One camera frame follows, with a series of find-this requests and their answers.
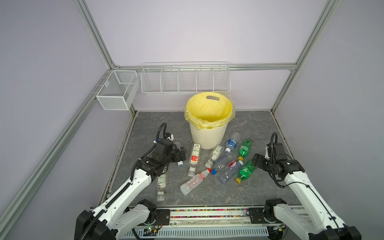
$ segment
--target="perforated metal strip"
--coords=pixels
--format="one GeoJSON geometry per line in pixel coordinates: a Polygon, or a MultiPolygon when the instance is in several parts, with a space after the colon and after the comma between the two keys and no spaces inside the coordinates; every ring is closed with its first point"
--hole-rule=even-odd
{"type": "MultiPolygon", "coordinates": [[[[143,228],[137,230],[140,238],[143,237],[143,228]]],[[[267,237],[267,227],[177,227],[162,228],[156,238],[223,238],[223,237],[267,237]]],[[[133,239],[135,236],[129,231],[121,239],[133,239]]]]}

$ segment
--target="white wire basket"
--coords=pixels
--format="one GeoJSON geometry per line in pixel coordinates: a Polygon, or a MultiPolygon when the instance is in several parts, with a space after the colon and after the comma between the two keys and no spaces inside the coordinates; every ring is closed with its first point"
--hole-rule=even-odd
{"type": "Polygon", "coordinates": [[[143,63],[141,90],[144,94],[230,92],[229,63],[143,63]]]}
{"type": "Polygon", "coordinates": [[[139,85],[136,71],[113,70],[96,97],[105,110],[129,110],[139,85]]]}

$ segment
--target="gray marble tabletop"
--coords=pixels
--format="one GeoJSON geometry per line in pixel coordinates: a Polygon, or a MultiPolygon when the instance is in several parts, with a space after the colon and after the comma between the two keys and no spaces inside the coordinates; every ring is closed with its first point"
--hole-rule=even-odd
{"type": "MultiPolygon", "coordinates": [[[[156,131],[162,122],[167,123],[167,132],[174,135],[175,141],[179,141],[187,150],[189,157],[193,145],[189,123],[184,118],[184,112],[139,112],[126,151],[115,176],[112,192],[116,191],[130,176],[133,163],[153,145],[156,131]]],[[[270,141],[271,134],[278,132],[278,128],[270,112],[267,111],[239,111],[236,117],[228,123],[222,144],[233,132],[239,132],[244,138],[254,140],[249,155],[244,162],[252,159],[255,153],[265,154],[265,144],[270,141]]],[[[235,149],[237,154],[240,144],[235,149]]],[[[196,172],[206,169],[211,150],[201,150],[196,172]]],[[[289,188],[281,189],[275,185],[267,172],[256,169],[249,179],[241,184],[235,182],[233,177],[227,183],[219,182],[219,172],[213,176],[209,174],[206,179],[191,193],[184,195],[180,186],[188,181],[189,163],[182,167],[177,163],[171,163],[168,169],[168,182],[166,200],[156,201],[156,183],[152,182],[131,203],[137,204],[142,199],[147,199],[158,206],[215,206],[215,205],[264,205],[267,199],[282,198],[288,204],[298,205],[299,200],[289,188]]]]}

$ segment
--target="white trash can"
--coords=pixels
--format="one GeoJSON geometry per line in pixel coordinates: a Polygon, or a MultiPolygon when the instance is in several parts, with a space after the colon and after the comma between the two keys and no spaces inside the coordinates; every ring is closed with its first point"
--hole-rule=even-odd
{"type": "Polygon", "coordinates": [[[227,93],[206,92],[191,97],[185,106],[185,119],[189,121],[193,142],[203,149],[213,149],[223,140],[235,112],[227,93]]]}

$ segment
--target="bottle with yellow cap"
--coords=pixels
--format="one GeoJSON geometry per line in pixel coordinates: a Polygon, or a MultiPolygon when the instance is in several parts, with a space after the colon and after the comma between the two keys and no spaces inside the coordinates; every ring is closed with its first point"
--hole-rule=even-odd
{"type": "Polygon", "coordinates": [[[235,179],[235,181],[240,184],[242,180],[248,179],[254,170],[257,169],[257,160],[259,158],[259,154],[255,154],[252,160],[248,161],[239,172],[239,177],[235,179]]]}
{"type": "Polygon", "coordinates": [[[239,149],[238,160],[243,160],[244,157],[248,155],[249,150],[251,149],[252,143],[253,143],[252,139],[246,138],[243,140],[243,143],[241,144],[239,149]]]}

